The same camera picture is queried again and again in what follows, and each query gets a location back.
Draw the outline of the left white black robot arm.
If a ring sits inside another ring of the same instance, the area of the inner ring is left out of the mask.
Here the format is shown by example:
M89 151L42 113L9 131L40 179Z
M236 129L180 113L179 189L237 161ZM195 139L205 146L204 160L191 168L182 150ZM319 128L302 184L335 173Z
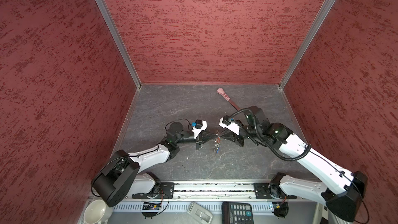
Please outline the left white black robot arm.
M161 181L150 172L143 171L172 160L179 153L179 143L193 143L196 149L218 137L217 132L208 132L207 122L197 120L185 130L180 121L166 125L165 137L153 148L127 153L116 151L91 181L91 193L113 207L125 197L136 194L160 194Z

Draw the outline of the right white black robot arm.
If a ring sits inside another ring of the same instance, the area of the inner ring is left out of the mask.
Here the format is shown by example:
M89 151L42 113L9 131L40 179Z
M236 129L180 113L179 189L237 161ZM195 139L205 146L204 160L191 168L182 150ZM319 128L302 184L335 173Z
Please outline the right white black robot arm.
M338 166L305 143L281 123L270 123L263 110L252 106L220 119L219 125L228 129L238 141L251 140L268 148L276 157L298 162L314 174L319 182L277 173L269 182L268 191L275 199L296 196L326 206L336 217L353 223L368 184L368 177Z

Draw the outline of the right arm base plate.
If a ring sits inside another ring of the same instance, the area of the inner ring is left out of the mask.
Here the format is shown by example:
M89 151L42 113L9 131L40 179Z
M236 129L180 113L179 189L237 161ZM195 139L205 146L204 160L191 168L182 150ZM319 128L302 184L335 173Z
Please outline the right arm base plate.
M290 200L297 199L297 196L286 195L279 186L269 183L254 183L256 199L262 200Z

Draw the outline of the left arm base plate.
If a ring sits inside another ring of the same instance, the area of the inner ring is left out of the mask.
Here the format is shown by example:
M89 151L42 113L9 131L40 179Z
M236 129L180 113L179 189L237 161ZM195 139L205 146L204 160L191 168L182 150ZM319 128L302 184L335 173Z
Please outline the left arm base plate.
M132 199L162 199L164 197L173 198L175 183L155 183L154 187L147 193L131 195Z

